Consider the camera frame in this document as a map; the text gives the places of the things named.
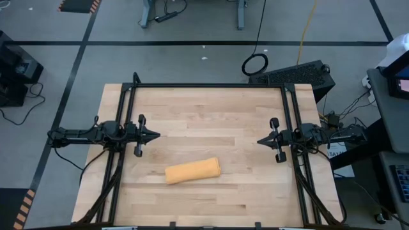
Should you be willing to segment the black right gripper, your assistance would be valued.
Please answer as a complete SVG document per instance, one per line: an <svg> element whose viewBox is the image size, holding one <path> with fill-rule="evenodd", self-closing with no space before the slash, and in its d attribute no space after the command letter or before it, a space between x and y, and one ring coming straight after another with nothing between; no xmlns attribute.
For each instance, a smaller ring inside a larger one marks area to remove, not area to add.
<svg viewBox="0 0 409 230"><path fill-rule="evenodd" d="M272 131L267 137L257 141L258 144L267 146L276 150L275 159L277 163L283 163L287 161L286 153L282 150L283 146L289 146L293 142L293 136L291 130L278 131L279 120L277 118L270 119L270 128Z"/></svg>

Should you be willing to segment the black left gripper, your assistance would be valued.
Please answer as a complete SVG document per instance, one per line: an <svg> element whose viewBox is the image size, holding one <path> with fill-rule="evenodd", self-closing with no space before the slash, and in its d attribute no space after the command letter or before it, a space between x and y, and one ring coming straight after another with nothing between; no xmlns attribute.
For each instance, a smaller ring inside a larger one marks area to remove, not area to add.
<svg viewBox="0 0 409 230"><path fill-rule="evenodd" d="M158 137L160 137L160 133L145 128L145 134L152 136L144 136L143 128L146 124L146 118L143 114L139 115L138 124L139 126L130 121L127 123L126 129L129 142L136 142L136 146L134 148L134 155L136 157L142 157L143 155L142 145L146 145L150 141L158 139Z"/></svg>

